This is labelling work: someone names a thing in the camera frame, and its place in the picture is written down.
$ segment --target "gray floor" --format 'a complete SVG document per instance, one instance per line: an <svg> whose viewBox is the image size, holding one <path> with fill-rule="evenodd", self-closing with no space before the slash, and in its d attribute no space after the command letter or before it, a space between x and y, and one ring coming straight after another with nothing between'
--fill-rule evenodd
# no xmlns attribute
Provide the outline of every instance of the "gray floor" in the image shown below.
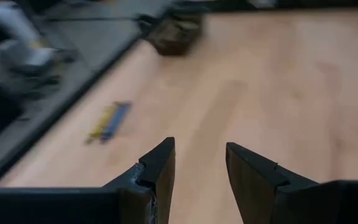
<svg viewBox="0 0 358 224"><path fill-rule="evenodd" d="M74 9L59 4L45 16L54 19L122 18L135 17L139 13L157 16L168 4L168 0L116 0L112 3L93 2ZM23 144L23 139L50 119L82 85L92 79L96 71L108 65L139 34L134 22L121 19L51 22L47 30L54 46L79 50L82 57L64 68L58 89L48 97L27 105L30 120L16 121L0 134L0 162L15 153L13 149Z"/></svg>

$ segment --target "blue pen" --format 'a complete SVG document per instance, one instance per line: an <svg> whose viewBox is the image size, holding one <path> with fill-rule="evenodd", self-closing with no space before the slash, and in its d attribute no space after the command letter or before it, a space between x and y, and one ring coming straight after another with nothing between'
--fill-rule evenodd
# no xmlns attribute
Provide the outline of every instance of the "blue pen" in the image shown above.
<svg viewBox="0 0 358 224"><path fill-rule="evenodd" d="M122 123L122 120L124 119L125 115L129 111L130 107L131 107L130 103L118 104L118 108L116 110L116 113L114 114L114 116L110 120L110 122L107 125L107 127L104 129L103 134L102 134L102 136L100 138L100 141L102 143L108 141L109 139L111 139L114 136L114 134L116 133L118 127Z"/></svg>

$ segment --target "yellow pencil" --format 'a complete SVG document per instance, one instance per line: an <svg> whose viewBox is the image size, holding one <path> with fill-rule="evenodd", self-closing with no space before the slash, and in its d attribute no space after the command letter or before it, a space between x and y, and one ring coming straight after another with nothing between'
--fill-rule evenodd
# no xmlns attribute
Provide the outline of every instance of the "yellow pencil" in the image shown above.
<svg viewBox="0 0 358 224"><path fill-rule="evenodd" d="M98 125L96 125L92 132L89 133L88 139L86 140L87 144L93 142L93 140L99 138L103 134L104 128L108 125L111 117L116 112L118 106L116 103L109 106L103 113L102 117L100 118Z"/></svg>

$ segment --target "table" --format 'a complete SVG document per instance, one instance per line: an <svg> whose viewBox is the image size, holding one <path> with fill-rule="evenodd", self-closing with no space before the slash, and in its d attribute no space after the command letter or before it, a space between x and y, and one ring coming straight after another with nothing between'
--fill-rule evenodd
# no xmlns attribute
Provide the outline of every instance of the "table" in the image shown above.
<svg viewBox="0 0 358 224"><path fill-rule="evenodd" d="M116 100L133 102L116 137L85 145ZM102 186L167 136L170 223L242 223L228 141L319 182L358 179L358 11L211 14L182 58L139 42L0 187Z"/></svg>

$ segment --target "wooden floor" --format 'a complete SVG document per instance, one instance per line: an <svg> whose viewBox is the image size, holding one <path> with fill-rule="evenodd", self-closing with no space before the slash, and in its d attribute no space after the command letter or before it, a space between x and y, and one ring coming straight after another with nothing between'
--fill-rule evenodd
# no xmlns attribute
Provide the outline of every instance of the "wooden floor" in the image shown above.
<svg viewBox="0 0 358 224"><path fill-rule="evenodd" d="M191 55L141 42L0 186L102 186L166 136L177 146L170 223L241 223L224 161L234 141L317 181L358 179L358 11L215 14ZM83 141L132 100L119 134Z"/></svg>

